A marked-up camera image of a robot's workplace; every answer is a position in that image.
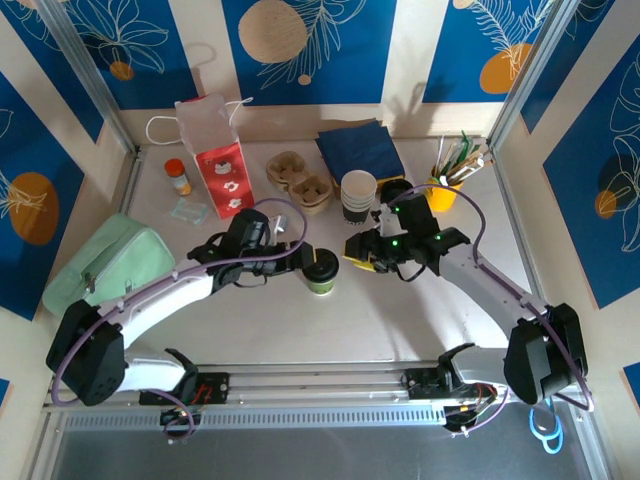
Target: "white table surface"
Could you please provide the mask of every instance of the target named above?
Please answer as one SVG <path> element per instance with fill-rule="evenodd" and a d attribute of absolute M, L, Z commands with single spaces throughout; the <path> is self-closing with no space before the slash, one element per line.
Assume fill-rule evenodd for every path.
<path fill-rule="evenodd" d="M 414 183 L 424 182 L 437 155 L 435 140 L 400 140 L 396 147 Z M 313 142 L 248 143 L 243 152 L 254 196 L 287 198 L 268 182 L 266 162 L 276 154 L 294 150 L 314 171 L 327 174 Z M 209 203 L 195 162 L 183 146 L 152 146 L 143 152 L 143 166 L 129 215 L 155 229 L 177 261 L 212 234 L 226 230 L 230 220 L 215 213 L 199 226 L 171 217 L 178 201 L 163 170 L 169 158 L 181 158 L 193 193 L 189 200 Z M 464 185 L 464 191 L 485 211 L 488 230 L 480 249 L 514 281 L 528 288 L 515 238 L 494 172 L 485 168 Z M 284 210 L 265 206 L 265 213 Z M 294 240 L 301 222 L 286 212 L 290 227 L 282 236 Z M 462 199 L 453 209 L 438 214 L 442 228 L 456 226 L 472 240 L 480 225 L 476 213 Z M 365 225 L 371 228 L 373 222 Z M 344 241 L 358 227 L 342 219 L 338 201 L 309 218 L 307 241 L 315 247 L 342 253 Z M 246 283 L 259 280 L 249 276 Z M 229 286 L 192 304 L 145 333 L 141 340 L 156 349 L 177 348 L 198 364 L 315 363 L 435 360 L 446 349 L 474 341 L 482 346 L 506 345 L 506 338 L 491 319 L 454 285 L 428 270 L 406 284 L 395 275 L 379 275 L 340 259 L 333 291 L 316 297 L 301 276 L 283 275 L 255 289 Z"/>

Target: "blue folded cloth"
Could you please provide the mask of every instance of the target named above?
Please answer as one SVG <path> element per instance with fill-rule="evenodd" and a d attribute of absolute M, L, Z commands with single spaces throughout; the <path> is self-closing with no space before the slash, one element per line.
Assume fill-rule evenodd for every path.
<path fill-rule="evenodd" d="M 351 170 L 366 170 L 378 180 L 404 176 L 404 167 L 389 130 L 377 121 L 355 128 L 319 132 L 316 144 L 338 184 Z"/>

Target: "small plastic container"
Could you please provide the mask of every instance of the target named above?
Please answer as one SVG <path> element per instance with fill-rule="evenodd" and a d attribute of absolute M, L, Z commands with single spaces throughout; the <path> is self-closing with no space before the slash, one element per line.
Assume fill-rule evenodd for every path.
<path fill-rule="evenodd" d="M 187 173 L 184 169 L 184 164 L 179 158 L 172 158 L 167 160 L 164 164 L 164 170 L 171 178 L 174 188 L 179 195 L 185 196 L 191 193 L 191 184 L 187 178 Z"/>

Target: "green pouch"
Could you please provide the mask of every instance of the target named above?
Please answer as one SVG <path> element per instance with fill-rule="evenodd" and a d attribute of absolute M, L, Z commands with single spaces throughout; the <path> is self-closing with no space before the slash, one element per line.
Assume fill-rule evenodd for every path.
<path fill-rule="evenodd" d="M 121 297 L 170 272 L 175 264 L 156 232 L 116 214 L 56 275 L 42 301 L 49 311 L 62 317 L 67 307 L 80 299 L 98 305 Z"/>

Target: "yellow cup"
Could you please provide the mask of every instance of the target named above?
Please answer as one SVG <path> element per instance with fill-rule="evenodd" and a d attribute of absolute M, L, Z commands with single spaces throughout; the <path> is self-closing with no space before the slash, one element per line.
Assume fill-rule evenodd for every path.
<path fill-rule="evenodd" d="M 435 178 L 430 178 L 427 183 L 431 185 L 439 185 Z M 451 185 L 451 188 L 460 190 L 462 188 L 462 183 Z M 445 190 L 444 188 L 437 187 L 428 188 L 425 192 L 425 195 L 427 196 L 429 208 L 431 208 L 431 211 L 433 212 L 446 212 L 451 207 L 453 207 L 453 202 L 455 202 L 456 197 L 458 196 L 451 190 Z"/>

